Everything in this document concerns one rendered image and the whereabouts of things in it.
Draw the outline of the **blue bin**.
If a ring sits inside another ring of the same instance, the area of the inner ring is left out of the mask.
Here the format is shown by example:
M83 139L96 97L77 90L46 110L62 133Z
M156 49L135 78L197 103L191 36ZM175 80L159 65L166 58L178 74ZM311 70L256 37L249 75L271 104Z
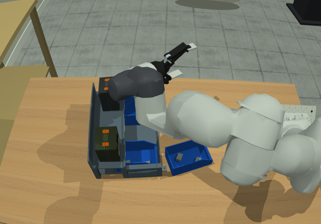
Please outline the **blue bin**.
M138 140L125 141L126 165L158 163L157 146L154 143ZM150 163L146 162L150 161Z
M176 160L178 153L183 154L181 161ZM172 176L211 164L211 156L207 147L192 140L165 147L165 157ZM197 157L201 160L195 161Z
M125 126L140 125L136 120L134 96L125 99Z

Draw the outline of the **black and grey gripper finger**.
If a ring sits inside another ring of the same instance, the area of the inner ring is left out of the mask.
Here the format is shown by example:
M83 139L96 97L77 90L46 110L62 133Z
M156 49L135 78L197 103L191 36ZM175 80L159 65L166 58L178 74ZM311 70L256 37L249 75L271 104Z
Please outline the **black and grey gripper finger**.
M178 76L181 76L182 75L182 72L180 72L179 70L175 70L171 73L168 73L165 75L166 78L164 78L164 84L168 84L169 83L169 80L172 80Z
M170 67L175 63L175 61L179 57L181 57L185 52L194 50L196 48L197 48L197 46L194 45L193 43L190 43L187 45L185 43L181 43L180 45L175 47L170 52L164 54L164 57L165 57L164 63L166 63L168 60L171 62L171 64L166 68L166 70L168 71L170 69Z

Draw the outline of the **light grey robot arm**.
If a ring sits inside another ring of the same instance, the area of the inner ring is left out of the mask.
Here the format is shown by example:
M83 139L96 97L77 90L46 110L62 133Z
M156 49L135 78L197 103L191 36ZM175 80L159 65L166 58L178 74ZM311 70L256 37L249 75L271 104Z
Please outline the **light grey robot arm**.
M269 171L290 177L301 194L312 193L321 181L321 117L311 124L307 113L285 112L267 94L249 95L233 109L186 90L166 108L163 75L148 62L109 79L108 91L114 101L134 96L141 126L209 148L227 144L220 172L235 185L256 184Z

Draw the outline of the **dark green case with orange latches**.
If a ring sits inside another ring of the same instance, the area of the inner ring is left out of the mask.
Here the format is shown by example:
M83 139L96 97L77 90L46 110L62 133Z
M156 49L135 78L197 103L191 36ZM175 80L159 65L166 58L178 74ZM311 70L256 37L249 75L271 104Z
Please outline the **dark green case with orange latches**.
M95 152L100 162L120 161L117 126L95 128Z

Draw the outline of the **black hard case with orange latches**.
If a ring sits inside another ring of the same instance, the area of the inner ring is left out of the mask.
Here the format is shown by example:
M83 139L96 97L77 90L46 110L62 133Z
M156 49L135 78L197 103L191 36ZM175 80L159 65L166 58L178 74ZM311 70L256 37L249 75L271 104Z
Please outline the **black hard case with orange latches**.
M112 77L102 77L99 79L98 94L103 111L120 110L120 101L114 101L108 91L108 80Z

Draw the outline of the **grey metal shelf rack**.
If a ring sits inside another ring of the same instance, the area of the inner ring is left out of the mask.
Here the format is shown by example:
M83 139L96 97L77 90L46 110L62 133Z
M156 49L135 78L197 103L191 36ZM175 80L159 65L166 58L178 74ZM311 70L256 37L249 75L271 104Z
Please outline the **grey metal shelf rack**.
M117 126L120 138L120 161L100 162L95 152L95 128L106 126ZM135 140L156 144L158 163L126 165L125 141ZM159 133L141 125L125 126L125 100L120 101L120 110L103 111L94 83L92 83L90 103L87 162L96 179L101 179L101 174L123 174L124 178L137 178L162 176L162 172L167 172L167 164L162 166L161 163ZM121 172L116 171L118 168Z

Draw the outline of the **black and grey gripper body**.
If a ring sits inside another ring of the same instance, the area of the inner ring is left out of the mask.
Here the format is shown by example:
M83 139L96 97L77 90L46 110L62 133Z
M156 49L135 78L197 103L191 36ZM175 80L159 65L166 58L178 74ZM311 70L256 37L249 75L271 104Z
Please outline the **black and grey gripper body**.
M166 73L169 71L169 70L167 71L166 68L170 65L170 63L168 61L166 63L164 63L164 60L162 60L161 62L153 61L153 62L151 62L151 64L153 64L155 66L155 68L157 69L157 71L163 75L163 79L164 79Z

